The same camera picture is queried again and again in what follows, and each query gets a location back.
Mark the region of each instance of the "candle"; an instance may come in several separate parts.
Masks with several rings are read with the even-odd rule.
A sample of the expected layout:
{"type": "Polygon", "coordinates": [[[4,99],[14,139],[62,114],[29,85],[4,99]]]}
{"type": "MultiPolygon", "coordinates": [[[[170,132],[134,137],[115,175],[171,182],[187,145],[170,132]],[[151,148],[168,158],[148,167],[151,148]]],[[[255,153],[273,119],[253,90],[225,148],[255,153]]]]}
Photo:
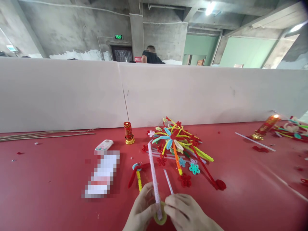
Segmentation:
{"type": "Polygon", "coordinates": [[[267,121],[262,124],[262,126],[255,131],[255,133],[252,136],[253,139],[257,140],[263,140],[263,137],[266,135],[266,133],[277,123],[279,120],[279,115],[272,115],[270,116],[267,121]]]}
{"type": "Polygon", "coordinates": [[[135,142],[135,138],[134,135],[132,134],[132,125],[130,122],[124,123],[124,130],[125,130],[126,144],[133,144],[135,142]]]}

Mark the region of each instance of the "exit sign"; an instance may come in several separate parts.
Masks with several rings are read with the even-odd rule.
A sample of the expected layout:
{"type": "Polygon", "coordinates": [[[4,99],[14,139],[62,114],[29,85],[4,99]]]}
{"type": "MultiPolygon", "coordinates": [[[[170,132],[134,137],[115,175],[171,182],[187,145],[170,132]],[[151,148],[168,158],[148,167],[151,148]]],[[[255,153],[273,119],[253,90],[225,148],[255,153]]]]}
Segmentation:
{"type": "Polygon", "coordinates": [[[115,35],[115,39],[123,39],[122,35],[115,35]]]}

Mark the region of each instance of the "door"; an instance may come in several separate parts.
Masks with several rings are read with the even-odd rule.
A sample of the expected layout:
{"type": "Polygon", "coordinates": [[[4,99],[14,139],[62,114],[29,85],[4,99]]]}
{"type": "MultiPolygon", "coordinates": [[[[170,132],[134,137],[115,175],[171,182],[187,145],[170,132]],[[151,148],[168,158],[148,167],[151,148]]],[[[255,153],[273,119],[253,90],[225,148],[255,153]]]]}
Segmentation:
{"type": "Polygon", "coordinates": [[[112,46],[113,61],[129,62],[133,60],[132,47],[112,46]]]}

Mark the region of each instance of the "concrete ceiling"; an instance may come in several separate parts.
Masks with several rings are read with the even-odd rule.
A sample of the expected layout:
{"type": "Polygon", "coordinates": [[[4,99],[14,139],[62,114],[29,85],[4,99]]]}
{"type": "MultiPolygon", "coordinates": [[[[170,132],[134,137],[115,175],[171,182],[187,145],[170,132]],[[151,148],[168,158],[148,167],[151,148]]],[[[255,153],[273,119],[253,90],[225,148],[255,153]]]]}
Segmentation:
{"type": "Polygon", "coordinates": [[[281,30],[308,19],[305,8],[296,0],[216,0],[213,13],[205,10],[211,1],[206,0],[143,0],[150,10],[156,7],[175,7],[183,13],[182,21],[188,22],[188,34],[217,35],[217,31],[236,31],[243,27],[267,28],[275,39],[281,30]]]}

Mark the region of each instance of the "white board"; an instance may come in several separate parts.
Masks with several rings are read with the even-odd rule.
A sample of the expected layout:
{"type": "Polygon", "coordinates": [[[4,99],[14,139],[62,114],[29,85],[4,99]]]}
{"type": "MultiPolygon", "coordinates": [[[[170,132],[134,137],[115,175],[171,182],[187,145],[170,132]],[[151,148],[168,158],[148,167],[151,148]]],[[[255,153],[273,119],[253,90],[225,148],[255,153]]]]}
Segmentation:
{"type": "Polygon", "coordinates": [[[308,110],[305,70],[240,69],[120,63],[129,121],[157,126],[263,121],[276,110],[300,118],[308,110]]]}
{"type": "Polygon", "coordinates": [[[122,127],[117,62],[0,58],[0,133],[122,127]]]}

